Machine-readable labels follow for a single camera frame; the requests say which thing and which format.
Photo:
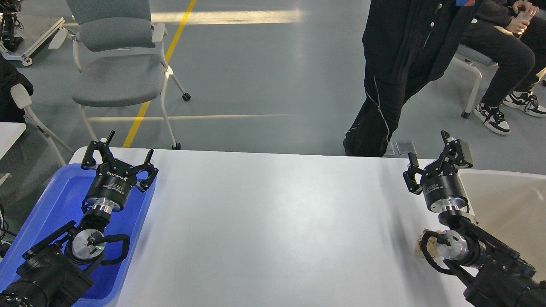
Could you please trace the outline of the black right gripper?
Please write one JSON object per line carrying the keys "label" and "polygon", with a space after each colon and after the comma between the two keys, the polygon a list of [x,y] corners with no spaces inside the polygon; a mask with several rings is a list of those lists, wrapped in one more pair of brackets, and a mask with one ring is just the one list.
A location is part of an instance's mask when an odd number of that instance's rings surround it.
{"label": "black right gripper", "polygon": [[[460,169],[473,167],[470,148],[466,142],[453,138],[446,130],[441,131],[441,136],[444,148],[437,161],[420,169],[417,155],[409,152],[408,169],[402,173],[408,191],[416,195],[423,192],[428,210],[437,214],[447,207],[468,207],[468,198],[457,173]],[[436,176],[430,177],[427,175],[430,171],[426,169],[434,164]],[[421,175],[421,183],[416,181],[417,174]]]}

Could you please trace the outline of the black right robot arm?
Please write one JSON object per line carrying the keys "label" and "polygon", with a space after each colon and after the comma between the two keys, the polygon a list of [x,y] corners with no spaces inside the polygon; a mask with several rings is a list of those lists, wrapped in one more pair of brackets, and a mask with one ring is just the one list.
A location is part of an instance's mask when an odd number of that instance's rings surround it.
{"label": "black right robot arm", "polygon": [[408,191],[423,194],[427,209],[447,230],[425,230],[418,249],[437,272],[456,276],[466,301],[475,307],[543,307],[545,281],[535,282],[535,267],[520,253],[482,229],[470,214],[467,194],[458,175],[473,167],[469,146],[441,131],[443,151],[425,168],[408,153],[403,178]]}

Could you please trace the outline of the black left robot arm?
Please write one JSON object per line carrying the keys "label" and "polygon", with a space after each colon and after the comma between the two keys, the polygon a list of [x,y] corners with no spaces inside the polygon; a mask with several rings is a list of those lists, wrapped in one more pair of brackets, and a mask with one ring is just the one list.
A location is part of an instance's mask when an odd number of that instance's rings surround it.
{"label": "black left robot arm", "polygon": [[148,211],[158,168],[91,141],[80,166],[62,167],[1,262],[3,307],[105,305],[120,288]]}

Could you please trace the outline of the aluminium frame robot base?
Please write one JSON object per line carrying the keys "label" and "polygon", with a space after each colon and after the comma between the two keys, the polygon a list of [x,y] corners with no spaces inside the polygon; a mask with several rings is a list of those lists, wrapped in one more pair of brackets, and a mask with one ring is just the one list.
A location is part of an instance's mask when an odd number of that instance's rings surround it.
{"label": "aluminium frame robot base", "polygon": [[1,55],[26,67],[65,23],[62,17],[21,15],[20,0],[2,0],[0,7]]}

